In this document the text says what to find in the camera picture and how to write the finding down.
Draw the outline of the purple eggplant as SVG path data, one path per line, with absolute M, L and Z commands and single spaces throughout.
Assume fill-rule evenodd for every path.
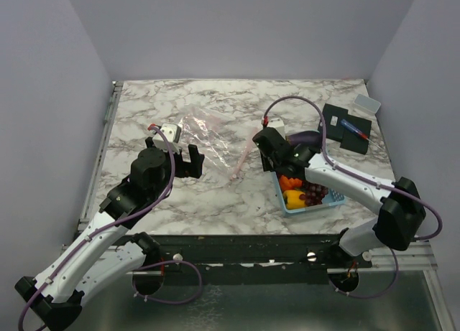
M 301 131 L 286 136 L 287 142 L 291 146 L 305 144 L 309 147 L 320 149 L 322 146 L 322 134 L 318 131 Z

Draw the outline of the clear pink zip bag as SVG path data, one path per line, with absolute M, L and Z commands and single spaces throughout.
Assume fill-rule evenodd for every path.
M 225 185 L 236 180 L 252 150 L 252 137 L 258 126 L 217 111 L 187 105 L 179 112 L 183 144 L 195 144 L 205 155 L 203 174 L 206 181 Z

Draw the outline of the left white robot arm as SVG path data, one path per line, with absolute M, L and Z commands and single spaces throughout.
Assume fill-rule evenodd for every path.
M 163 269 L 182 264 L 180 254 L 166 261 L 158 242 L 146 233 L 133 235 L 116 253 L 100 257 L 170 193 L 174 178 L 202 175 L 204 154 L 188 147 L 190 159 L 173 153 L 171 144 L 157 148 L 151 138 L 132 162 L 130 173 L 112 189 L 93 220 L 65 252 L 42 273 L 24 276 L 15 285 L 49 330 L 65 330 L 85 304 L 118 277 L 130 271 Z

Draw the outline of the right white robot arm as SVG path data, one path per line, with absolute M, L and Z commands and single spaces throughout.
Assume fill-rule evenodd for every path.
M 252 141 L 259 149 L 265 171 L 329 187 L 375 214 L 373 220 L 341 232 L 338 243 L 330 250 L 336 266 L 346 267 L 356 256 L 374 248 L 386 246 L 405 251 L 414 241 L 426 212 L 411 180 L 393 182 L 342 167 L 325 158 L 325 151 L 317 146 L 290 145 L 272 127 L 256 133 Z

